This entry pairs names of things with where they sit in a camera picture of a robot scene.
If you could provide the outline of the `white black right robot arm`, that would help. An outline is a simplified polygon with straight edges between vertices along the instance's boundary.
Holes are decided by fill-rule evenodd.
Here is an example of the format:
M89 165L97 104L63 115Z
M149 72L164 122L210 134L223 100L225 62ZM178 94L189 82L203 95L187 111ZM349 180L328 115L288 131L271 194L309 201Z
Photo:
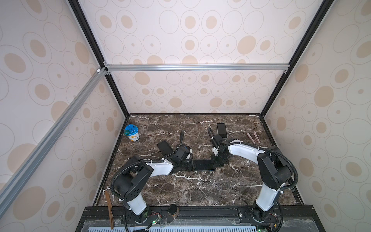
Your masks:
M214 153L212 161L215 166L226 164L232 155L258 165L263 185L254 203L255 211L268 212L285 189L296 186L297 169L278 147L260 147L240 140L224 139L220 135L211 135L210 138Z

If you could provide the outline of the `black phone case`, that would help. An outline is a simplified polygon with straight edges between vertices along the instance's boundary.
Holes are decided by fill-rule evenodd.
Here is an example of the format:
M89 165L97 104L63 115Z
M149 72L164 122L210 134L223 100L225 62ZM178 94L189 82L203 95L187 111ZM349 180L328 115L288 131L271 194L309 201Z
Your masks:
M215 171L216 167L210 159L193 160L192 171Z
M162 153L162 155L164 157L169 155L169 154L172 154L173 151L174 151L166 140L161 141L160 143L158 143L157 147L159 148L160 152Z

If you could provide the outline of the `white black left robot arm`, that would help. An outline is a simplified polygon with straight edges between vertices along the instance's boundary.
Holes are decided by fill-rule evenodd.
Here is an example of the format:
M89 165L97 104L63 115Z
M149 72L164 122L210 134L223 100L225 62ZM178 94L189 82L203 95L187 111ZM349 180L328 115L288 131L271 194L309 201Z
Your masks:
M133 156L113 176L111 193L123 203L124 207L136 216L147 213L147 204L142 190L151 177L168 176L177 172L192 171L192 149L188 146L178 149L162 159L142 159Z

